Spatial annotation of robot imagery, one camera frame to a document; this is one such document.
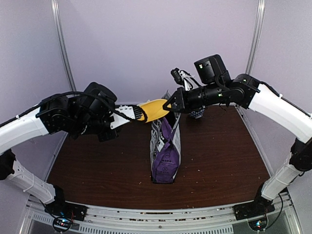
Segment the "yellow plastic scoop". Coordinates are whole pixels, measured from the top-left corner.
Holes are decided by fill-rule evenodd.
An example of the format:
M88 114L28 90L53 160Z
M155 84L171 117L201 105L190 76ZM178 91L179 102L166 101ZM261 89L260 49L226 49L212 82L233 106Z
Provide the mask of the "yellow plastic scoop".
M169 113L169 111L163 109L163 105L166 101L166 99L161 98L138 104L147 116L146 122L160 119Z

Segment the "purple pet food bag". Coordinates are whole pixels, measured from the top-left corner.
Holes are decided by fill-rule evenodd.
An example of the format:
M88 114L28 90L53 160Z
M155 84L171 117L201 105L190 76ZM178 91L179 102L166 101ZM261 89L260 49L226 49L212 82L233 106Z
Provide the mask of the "purple pet food bag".
M181 164L181 114L169 112L152 121L150 140L151 180L155 184L172 184Z

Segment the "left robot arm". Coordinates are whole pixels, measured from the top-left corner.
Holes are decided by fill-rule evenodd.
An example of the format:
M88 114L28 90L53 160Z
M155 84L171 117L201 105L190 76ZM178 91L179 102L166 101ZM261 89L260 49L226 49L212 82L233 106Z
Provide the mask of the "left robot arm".
M12 148L45 135L67 132L76 139L96 135L100 141L117 137L117 129L131 120L117 107L116 95L92 82L83 92L66 92L40 103L0 125L0 178L12 181L24 192L51 206L59 216L70 212L63 189L44 182L16 159Z

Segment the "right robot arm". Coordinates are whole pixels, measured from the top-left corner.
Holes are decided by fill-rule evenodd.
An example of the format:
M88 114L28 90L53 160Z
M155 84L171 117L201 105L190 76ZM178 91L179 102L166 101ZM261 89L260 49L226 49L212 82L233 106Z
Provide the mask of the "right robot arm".
M296 137L290 158L268 179L250 204L254 215L262 214L269 202L301 173L312 168L312 116L285 99L273 87L247 74L231 79L220 55L215 54L194 63L202 86L187 91L178 88L163 109L188 114L214 104L235 103L260 113L280 124Z

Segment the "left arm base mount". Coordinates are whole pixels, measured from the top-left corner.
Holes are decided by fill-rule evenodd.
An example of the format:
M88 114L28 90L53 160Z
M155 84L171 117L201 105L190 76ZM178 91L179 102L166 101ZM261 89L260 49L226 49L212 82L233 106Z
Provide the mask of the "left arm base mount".
M84 221L87 207L65 201L64 191L59 186L53 186L55 190L54 201L45 204L45 209L52 215L65 217L68 219Z

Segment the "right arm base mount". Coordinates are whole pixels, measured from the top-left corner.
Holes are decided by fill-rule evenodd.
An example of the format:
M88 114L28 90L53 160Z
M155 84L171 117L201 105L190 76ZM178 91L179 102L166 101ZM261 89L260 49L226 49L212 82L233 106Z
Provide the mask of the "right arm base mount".
M261 196L263 185L264 183L259 186L253 201L233 206L236 220L249 219L275 211L273 201Z

